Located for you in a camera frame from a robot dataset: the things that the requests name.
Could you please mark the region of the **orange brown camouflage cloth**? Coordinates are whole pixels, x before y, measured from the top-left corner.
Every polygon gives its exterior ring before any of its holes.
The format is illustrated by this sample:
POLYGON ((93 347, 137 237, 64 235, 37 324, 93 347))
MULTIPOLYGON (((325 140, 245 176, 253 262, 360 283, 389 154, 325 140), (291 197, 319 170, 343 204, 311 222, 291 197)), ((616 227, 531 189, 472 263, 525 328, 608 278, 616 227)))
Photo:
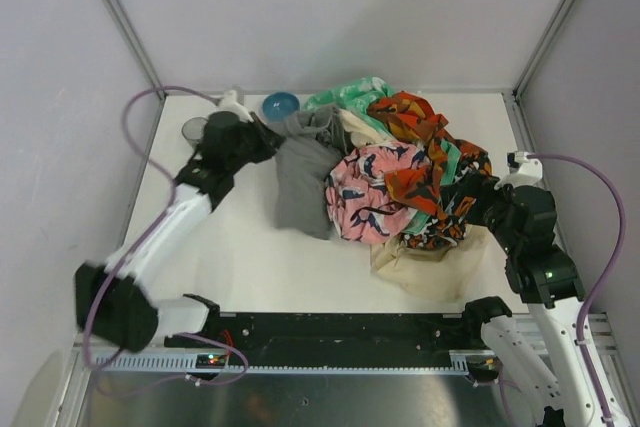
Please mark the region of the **orange brown camouflage cloth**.
POLYGON ((428 163, 413 163, 385 175, 385 184, 393 200, 435 216, 448 217, 443 201, 445 181, 457 181, 469 170, 492 174, 488 153, 464 139, 456 139, 446 130, 448 120, 434 112, 431 104, 406 92, 384 97, 367 108, 367 114, 384 124, 399 141, 421 142, 428 163))

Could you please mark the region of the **black orange white camouflage cloth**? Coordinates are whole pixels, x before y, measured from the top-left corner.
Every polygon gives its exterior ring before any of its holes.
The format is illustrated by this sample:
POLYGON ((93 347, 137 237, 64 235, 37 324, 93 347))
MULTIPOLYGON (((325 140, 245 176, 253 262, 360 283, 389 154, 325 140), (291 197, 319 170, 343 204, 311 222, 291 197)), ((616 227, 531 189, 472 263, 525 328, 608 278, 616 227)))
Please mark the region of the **black orange white camouflage cloth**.
POLYGON ((416 214, 409 226, 398 235, 402 245, 410 249, 436 251, 456 247, 467 235, 467 224, 458 217, 461 206, 475 204, 477 200, 465 197, 454 207, 442 206, 442 188, 453 184, 466 174, 485 174, 492 176, 492 166, 486 153, 478 155, 460 155, 457 161, 449 163, 445 169, 440 186, 438 207, 441 213, 416 214))

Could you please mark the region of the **grey plain cloth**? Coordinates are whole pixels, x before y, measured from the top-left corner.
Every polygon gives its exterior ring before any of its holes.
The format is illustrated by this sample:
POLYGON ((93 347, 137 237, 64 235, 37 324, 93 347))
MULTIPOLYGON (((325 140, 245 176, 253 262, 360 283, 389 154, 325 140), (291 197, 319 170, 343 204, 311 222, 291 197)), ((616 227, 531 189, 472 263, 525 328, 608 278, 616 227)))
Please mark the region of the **grey plain cloth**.
POLYGON ((275 225, 328 240, 333 226, 326 209, 325 179, 353 147, 340 109, 328 104, 296 111, 269 127, 284 138, 275 155, 275 225))

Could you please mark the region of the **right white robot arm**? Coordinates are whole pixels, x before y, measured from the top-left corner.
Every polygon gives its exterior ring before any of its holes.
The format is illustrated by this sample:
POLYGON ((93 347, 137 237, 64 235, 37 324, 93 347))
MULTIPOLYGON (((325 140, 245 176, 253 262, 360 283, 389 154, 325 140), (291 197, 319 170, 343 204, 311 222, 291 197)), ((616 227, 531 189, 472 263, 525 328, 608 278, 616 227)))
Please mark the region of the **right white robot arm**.
POLYGON ((464 319, 507 369, 535 425, 630 425, 581 314, 586 295, 575 263, 555 242, 553 195, 472 172, 462 179, 455 198, 465 220, 487 228, 505 252, 508 284, 544 341, 547 361, 527 344, 497 296, 465 306, 464 319))

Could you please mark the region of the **green white tie-dye cloth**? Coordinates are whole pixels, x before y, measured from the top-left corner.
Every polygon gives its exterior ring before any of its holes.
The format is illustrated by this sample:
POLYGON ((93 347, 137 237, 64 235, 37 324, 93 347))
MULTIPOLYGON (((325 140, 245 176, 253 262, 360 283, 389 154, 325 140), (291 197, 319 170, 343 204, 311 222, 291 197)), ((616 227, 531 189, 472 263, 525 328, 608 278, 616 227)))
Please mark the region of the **green white tie-dye cloth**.
MULTIPOLYGON (((354 149, 366 145, 399 141, 387 130, 384 124, 367 114, 367 108, 370 104, 384 97, 391 97, 400 92, 393 91, 384 80, 378 77, 365 77, 311 96, 306 101, 303 110, 314 110, 328 104, 335 105, 340 109, 343 127, 350 135, 353 144, 353 147, 346 154, 347 156, 354 149)), ((419 141, 406 144, 413 144, 424 150, 419 141)))

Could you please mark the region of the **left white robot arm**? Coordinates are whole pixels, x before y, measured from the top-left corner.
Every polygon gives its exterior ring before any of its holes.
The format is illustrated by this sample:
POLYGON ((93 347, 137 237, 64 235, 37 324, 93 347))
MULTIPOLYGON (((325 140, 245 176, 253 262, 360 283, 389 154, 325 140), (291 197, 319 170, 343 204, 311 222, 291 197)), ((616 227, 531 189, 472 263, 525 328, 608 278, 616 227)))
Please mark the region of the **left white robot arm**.
POLYGON ((193 154, 171 178, 169 204, 159 217, 103 263, 76 270, 76 322, 84 336, 137 353, 157 337, 201 332, 214 303, 194 294, 154 301, 149 285, 232 190, 235 175, 271 159, 283 142, 255 114, 247 120, 229 111, 211 114, 193 154))

